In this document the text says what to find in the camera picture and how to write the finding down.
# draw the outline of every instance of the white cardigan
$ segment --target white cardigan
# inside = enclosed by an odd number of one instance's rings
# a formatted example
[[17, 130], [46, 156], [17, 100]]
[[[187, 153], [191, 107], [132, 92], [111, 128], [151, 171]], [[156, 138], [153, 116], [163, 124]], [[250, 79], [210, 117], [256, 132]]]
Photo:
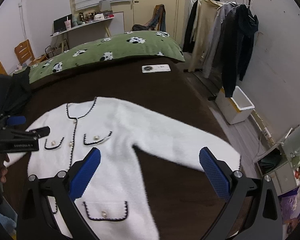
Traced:
[[[199, 151], [205, 146], [232, 170], [240, 165], [240, 155], [222, 139], [115, 98], [64, 104], [45, 113], [28, 129], [42, 126], [49, 126], [51, 132], [39, 139], [40, 151], [32, 153], [28, 175], [53, 177], [82, 160], [92, 147], [101, 151], [100, 166], [82, 198], [75, 201], [101, 240], [159, 239], [132, 145], [199, 171]], [[7, 165], [23, 155], [10, 154]], [[50, 204], [57, 212], [55, 218], [61, 232], [71, 236], [51, 197]]]

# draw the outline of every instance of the green blanket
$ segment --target green blanket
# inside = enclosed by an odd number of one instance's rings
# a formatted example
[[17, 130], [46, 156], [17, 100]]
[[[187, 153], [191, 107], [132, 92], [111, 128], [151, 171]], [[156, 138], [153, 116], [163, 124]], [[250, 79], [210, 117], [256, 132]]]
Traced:
[[105, 60], [149, 55], [185, 61], [179, 45], [169, 37], [168, 33], [160, 31], [127, 32], [81, 44], [47, 61], [36, 64], [31, 67], [29, 79], [30, 83], [33, 83], [55, 72], [74, 67]]

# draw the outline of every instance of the brown bedsheet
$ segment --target brown bedsheet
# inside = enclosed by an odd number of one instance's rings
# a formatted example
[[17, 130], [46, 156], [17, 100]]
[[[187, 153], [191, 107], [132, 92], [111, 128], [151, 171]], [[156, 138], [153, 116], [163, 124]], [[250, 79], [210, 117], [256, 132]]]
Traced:
[[[169, 64], [171, 72], [141, 72], [141, 66], [154, 64]], [[45, 112], [64, 103], [93, 100], [95, 96], [124, 99], [227, 140], [208, 106], [196, 97], [175, 64], [164, 57], [109, 65], [39, 89], [34, 92], [24, 109], [27, 123], [23, 128], [28, 127]], [[224, 205], [206, 175], [150, 156], [139, 149], [135, 151], [161, 239], [199, 240]], [[4, 186], [8, 202], [17, 211], [27, 178], [29, 157], [27, 154], [9, 167], [7, 183]], [[239, 229], [238, 225], [246, 210], [247, 203], [233, 232]]]

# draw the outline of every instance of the cardigan sleeve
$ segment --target cardigan sleeve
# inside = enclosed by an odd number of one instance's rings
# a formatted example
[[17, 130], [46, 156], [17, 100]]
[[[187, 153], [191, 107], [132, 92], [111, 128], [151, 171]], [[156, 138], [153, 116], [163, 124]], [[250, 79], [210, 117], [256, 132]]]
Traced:
[[[49, 112], [43, 114], [42, 116], [40, 116], [36, 121], [34, 121], [26, 130], [29, 131], [29, 130], [32, 130], [32, 129], [35, 129], [35, 128], [40, 128], [40, 127], [43, 127], [44, 124], [45, 124], [45, 121], [48, 117], [48, 114]], [[4, 165], [6, 167], [9, 167], [11, 165], [13, 165], [14, 163], [16, 163], [18, 160], [20, 160], [23, 155], [25, 155], [26, 152], [23, 152], [23, 153], [9, 153], [8, 156], [10, 158], [10, 162], [4, 162]]]
[[131, 132], [132, 144], [159, 158], [199, 171], [199, 152], [208, 147], [218, 160], [234, 171], [241, 157], [219, 137], [133, 103], [122, 101], [117, 118]]

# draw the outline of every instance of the human hand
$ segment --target human hand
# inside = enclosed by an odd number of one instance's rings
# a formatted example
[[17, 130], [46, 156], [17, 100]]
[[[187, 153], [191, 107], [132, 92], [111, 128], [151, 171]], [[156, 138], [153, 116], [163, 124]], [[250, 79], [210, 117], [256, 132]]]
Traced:
[[[4, 160], [5, 160], [6, 162], [9, 162], [9, 161], [10, 161], [9, 156], [8, 156], [7, 154], [5, 155]], [[0, 168], [0, 173], [1, 173], [0, 181], [1, 181], [2, 183], [6, 183], [7, 179], [6, 179], [5, 175], [8, 173], [8, 169], [7, 169], [6, 167], [1, 167], [1, 168]]]

